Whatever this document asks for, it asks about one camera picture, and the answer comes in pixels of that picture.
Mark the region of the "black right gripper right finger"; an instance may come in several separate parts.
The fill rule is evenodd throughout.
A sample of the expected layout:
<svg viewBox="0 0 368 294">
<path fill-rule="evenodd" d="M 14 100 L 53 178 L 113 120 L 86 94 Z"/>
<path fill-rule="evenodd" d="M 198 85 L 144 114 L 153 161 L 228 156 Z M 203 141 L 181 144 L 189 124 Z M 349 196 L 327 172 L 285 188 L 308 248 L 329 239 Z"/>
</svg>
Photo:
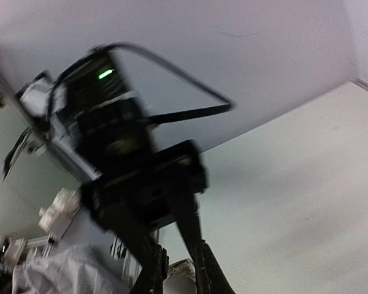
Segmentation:
<svg viewBox="0 0 368 294">
<path fill-rule="evenodd" d="M 198 293 L 235 294 L 210 246 L 202 240 L 196 249 L 196 286 Z"/>
</svg>

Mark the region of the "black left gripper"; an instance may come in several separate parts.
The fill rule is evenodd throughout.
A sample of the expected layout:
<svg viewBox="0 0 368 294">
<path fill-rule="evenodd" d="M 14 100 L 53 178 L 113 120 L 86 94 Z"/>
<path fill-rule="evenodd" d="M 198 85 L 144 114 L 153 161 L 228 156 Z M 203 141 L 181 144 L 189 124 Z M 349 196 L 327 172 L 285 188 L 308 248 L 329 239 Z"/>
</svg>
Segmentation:
<svg viewBox="0 0 368 294">
<path fill-rule="evenodd" d="M 114 178 L 99 178 L 80 186 L 81 203 L 97 216 L 97 211 L 112 208 L 121 197 L 129 202 L 137 220 L 108 220 L 106 229 L 113 231 L 143 267 L 159 262 L 159 248 L 153 230 L 174 222 L 165 197 L 167 169 L 178 164 L 187 176 L 188 189 L 177 192 L 171 200 L 171 212 L 193 260 L 201 256 L 201 225 L 194 194 L 203 194 L 209 186 L 200 151 L 193 140 L 186 140 L 152 156 L 146 170 L 132 170 Z"/>
</svg>

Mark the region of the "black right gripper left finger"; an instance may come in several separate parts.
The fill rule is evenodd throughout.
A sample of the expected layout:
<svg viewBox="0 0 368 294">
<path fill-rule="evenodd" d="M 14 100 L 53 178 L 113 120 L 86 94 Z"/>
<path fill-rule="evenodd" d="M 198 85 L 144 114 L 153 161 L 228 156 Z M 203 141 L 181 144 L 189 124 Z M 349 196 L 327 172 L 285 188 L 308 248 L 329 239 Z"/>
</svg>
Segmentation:
<svg viewBox="0 0 368 294">
<path fill-rule="evenodd" d="M 165 248 L 159 244 L 155 245 L 134 284 L 134 294 L 163 294 L 168 267 L 169 257 Z"/>
</svg>

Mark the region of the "white nail polish cap brush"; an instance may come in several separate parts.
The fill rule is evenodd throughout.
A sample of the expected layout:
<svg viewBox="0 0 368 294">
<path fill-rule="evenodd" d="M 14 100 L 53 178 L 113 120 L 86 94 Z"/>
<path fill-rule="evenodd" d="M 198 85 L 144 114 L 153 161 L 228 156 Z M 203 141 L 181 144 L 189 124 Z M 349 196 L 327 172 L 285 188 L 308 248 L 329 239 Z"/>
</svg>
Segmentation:
<svg viewBox="0 0 368 294">
<path fill-rule="evenodd" d="M 196 283 L 183 275 L 171 275 L 163 282 L 164 294 L 197 294 Z"/>
</svg>

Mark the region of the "glitter nail polish bottle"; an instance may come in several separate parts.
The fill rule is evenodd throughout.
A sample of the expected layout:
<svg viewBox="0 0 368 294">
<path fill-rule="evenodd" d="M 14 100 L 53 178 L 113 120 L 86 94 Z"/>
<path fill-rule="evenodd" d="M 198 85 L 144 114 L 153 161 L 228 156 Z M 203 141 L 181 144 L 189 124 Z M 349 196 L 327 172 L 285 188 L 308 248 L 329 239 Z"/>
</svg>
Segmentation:
<svg viewBox="0 0 368 294">
<path fill-rule="evenodd" d="M 169 276 L 181 275 L 190 278 L 195 278 L 196 273 L 193 261 L 191 259 L 186 258 L 169 265 L 168 275 Z"/>
</svg>

